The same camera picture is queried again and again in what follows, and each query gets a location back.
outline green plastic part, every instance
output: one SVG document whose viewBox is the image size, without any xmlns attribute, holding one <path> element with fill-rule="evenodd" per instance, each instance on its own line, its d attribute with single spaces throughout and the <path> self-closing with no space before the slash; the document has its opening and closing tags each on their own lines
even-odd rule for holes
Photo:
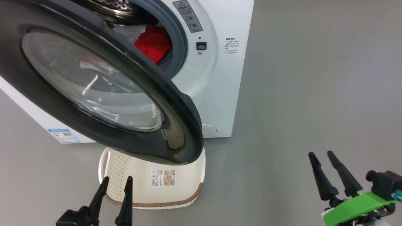
<svg viewBox="0 0 402 226">
<path fill-rule="evenodd" d="M 397 201 L 387 201 L 372 192 L 367 192 L 341 203 L 325 214 L 323 219 L 326 226 L 337 226 L 392 203 Z"/>
</svg>

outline washing machine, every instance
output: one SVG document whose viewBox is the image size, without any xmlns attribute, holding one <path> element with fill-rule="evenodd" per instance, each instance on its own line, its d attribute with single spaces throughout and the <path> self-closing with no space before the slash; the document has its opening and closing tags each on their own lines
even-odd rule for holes
<svg viewBox="0 0 402 226">
<path fill-rule="evenodd" d="M 0 0 L 0 88 L 62 144 L 192 162 L 232 134 L 253 4 Z M 158 64 L 114 31 L 140 23 L 170 36 Z"/>
</svg>

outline barcode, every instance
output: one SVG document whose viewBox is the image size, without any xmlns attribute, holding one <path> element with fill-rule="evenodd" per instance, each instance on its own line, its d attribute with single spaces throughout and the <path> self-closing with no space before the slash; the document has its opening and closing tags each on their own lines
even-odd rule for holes
<svg viewBox="0 0 402 226">
<path fill-rule="evenodd" d="M 156 181 L 156 175 L 155 175 L 155 174 L 152 174 L 151 186 L 155 186 L 155 181 Z"/>
</svg>

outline warning sticker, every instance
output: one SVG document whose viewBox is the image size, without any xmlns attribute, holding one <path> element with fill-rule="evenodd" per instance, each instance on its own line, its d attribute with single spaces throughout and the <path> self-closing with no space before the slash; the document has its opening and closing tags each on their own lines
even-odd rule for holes
<svg viewBox="0 0 402 226">
<path fill-rule="evenodd" d="M 186 21 L 186 24 L 189 27 L 191 33 L 202 31 L 200 21 L 198 21 L 198 18 L 188 1 L 173 2 L 173 5 Z"/>
<path fill-rule="evenodd" d="M 175 170 L 152 170 L 151 187 L 174 186 L 175 176 Z"/>
<path fill-rule="evenodd" d="M 225 41 L 225 54 L 234 54 L 239 51 L 240 41 L 236 38 L 226 38 Z"/>
<path fill-rule="evenodd" d="M 81 143 L 68 129 L 48 129 L 48 131 L 62 144 Z"/>
</svg>

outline white cloth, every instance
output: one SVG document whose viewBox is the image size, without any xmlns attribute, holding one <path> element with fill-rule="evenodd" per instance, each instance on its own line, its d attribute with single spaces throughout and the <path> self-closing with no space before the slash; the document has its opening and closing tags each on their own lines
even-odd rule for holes
<svg viewBox="0 0 402 226">
<path fill-rule="evenodd" d="M 114 31 L 119 34 L 123 39 L 133 44 L 137 41 L 138 37 L 145 32 L 147 25 L 130 25 L 130 26 L 116 26 Z"/>
</svg>

